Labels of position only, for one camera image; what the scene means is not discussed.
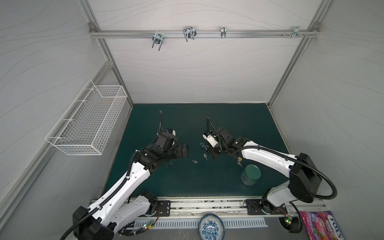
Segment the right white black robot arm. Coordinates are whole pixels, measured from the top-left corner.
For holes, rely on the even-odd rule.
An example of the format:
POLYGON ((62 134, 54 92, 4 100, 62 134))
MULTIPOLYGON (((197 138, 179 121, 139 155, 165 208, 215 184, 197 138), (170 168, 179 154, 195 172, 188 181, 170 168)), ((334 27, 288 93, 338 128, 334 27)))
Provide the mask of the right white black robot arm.
POLYGON ((304 153, 285 154, 244 137, 234 138, 226 129, 216 129, 210 118, 207 118, 207 130, 203 133, 203 138, 207 141, 208 151, 213 158, 223 154, 236 158, 238 162, 247 159, 288 178, 281 185, 268 189, 256 204, 268 212, 294 201, 312 203, 314 199, 332 200, 337 197, 335 184, 304 153))

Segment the brass padlock with keys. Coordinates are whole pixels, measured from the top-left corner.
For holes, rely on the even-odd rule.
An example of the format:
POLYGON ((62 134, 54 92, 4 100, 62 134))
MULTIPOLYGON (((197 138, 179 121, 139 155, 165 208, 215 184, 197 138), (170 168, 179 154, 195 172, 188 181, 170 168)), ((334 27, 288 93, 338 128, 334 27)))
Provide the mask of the brass padlock with keys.
POLYGON ((242 158, 238 158, 238 160, 237 160, 237 164, 239 165, 239 166, 241 166, 242 167, 242 158))

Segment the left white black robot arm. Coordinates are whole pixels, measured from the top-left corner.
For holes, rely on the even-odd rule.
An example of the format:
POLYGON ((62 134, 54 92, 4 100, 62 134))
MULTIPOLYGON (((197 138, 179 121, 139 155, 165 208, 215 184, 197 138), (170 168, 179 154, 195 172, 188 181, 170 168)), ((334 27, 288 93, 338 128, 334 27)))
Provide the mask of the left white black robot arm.
POLYGON ((135 151, 127 171, 103 196, 73 213, 73 225, 61 239, 73 234, 78 240, 112 240, 116 234, 134 236, 147 231, 148 225, 128 233, 127 226, 140 216, 160 216, 158 198, 145 192, 130 203, 128 199, 164 162, 185 158, 188 151, 187 144, 178 141, 176 131, 165 129, 160 122, 156 139, 135 151))

